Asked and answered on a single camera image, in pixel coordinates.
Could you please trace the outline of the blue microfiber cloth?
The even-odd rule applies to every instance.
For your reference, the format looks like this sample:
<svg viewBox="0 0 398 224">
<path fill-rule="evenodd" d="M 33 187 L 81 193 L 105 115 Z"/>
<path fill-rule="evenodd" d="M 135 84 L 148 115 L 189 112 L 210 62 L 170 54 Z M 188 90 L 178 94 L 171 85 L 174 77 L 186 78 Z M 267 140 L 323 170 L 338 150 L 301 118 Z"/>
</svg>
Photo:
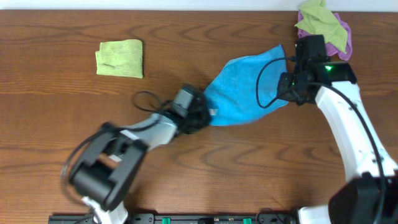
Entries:
<svg viewBox="0 0 398 224">
<path fill-rule="evenodd" d="M 206 87 L 211 126 L 253 123 L 288 104 L 275 100 L 280 75 L 287 71 L 281 45 L 261 53 L 234 58 Z"/>
</svg>

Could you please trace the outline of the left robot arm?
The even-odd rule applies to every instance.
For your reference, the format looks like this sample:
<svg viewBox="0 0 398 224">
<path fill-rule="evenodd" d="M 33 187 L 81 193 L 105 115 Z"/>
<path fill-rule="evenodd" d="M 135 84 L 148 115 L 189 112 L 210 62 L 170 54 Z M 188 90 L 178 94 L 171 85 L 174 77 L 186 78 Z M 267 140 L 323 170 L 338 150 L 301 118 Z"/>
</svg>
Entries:
<svg viewBox="0 0 398 224">
<path fill-rule="evenodd" d="M 73 187 L 81 195 L 78 202 L 90 208 L 88 217 L 79 223 L 126 223 L 129 214 L 124 198 L 145 156 L 179 135 L 195 133 L 210 123 L 203 93 L 180 90 L 174 99 L 163 101 L 148 92 L 153 101 L 147 108 L 137 103 L 141 94 L 133 94 L 132 103 L 150 114 L 147 119 L 129 126 L 104 123 L 77 145 L 61 169 L 65 194 Z"/>
</svg>

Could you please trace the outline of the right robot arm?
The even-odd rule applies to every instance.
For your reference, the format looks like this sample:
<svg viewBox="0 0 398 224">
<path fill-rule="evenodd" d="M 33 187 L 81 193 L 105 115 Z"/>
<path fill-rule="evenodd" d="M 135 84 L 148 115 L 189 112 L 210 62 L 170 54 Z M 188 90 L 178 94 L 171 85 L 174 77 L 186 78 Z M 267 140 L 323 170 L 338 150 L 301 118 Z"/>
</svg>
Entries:
<svg viewBox="0 0 398 224">
<path fill-rule="evenodd" d="M 277 97 L 318 106 L 345 169 L 345 185 L 327 205 L 298 209 L 298 223 L 397 223 L 397 163 L 364 109 L 350 65 L 307 62 L 294 73 L 282 73 Z"/>
</svg>

